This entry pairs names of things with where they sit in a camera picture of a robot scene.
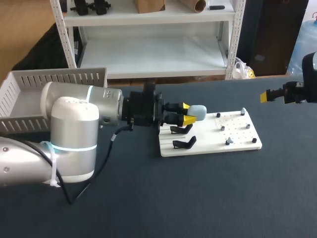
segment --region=paper roll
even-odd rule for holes
[[[205,0],[179,0],[182,4],[192,9],[194,12],[202,12],[206,7]]]

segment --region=cardboard box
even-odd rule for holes
[[[135,0],[139,13],[149,13],[165,10],[165,0]]]

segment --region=table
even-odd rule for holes
[[[259,99],[291,80],[157,86],[167,101],[210,113],[245,107],[262,149],[162,158],[154,129],[135,127],[118,136],[104,172],[72,206],[44,184],[2,187],[1,237],[316,237],[317,107]],[[113,131],[99,134],[99,163]]]

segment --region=blue water bottle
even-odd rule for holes
[[[317,12],[313,14],[315,21],[304,22],[299,32],[294,51],[288,65],[291,76],[303,75],[302,60],[304,56],[317,52]]]

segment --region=floor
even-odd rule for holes
[[[0,0],[0,83],[53,24],[49,0]]]

